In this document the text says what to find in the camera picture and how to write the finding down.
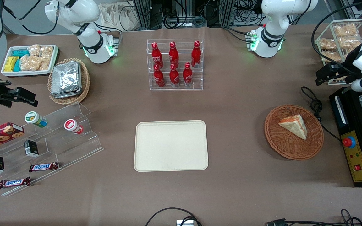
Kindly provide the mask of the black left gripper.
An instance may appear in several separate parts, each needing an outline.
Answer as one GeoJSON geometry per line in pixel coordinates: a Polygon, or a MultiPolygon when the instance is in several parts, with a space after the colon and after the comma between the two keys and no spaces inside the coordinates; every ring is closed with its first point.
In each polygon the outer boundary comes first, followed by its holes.
{"type": "Polygon", "coordinates": [[[355,80],[362,79],[362,72],[356,68],[352,62],[326,63],[321,69],[316,71],[316,86],[328,83],[330,80],[340,79],[346,76],[345,83],[352,83],[355,80]]]}

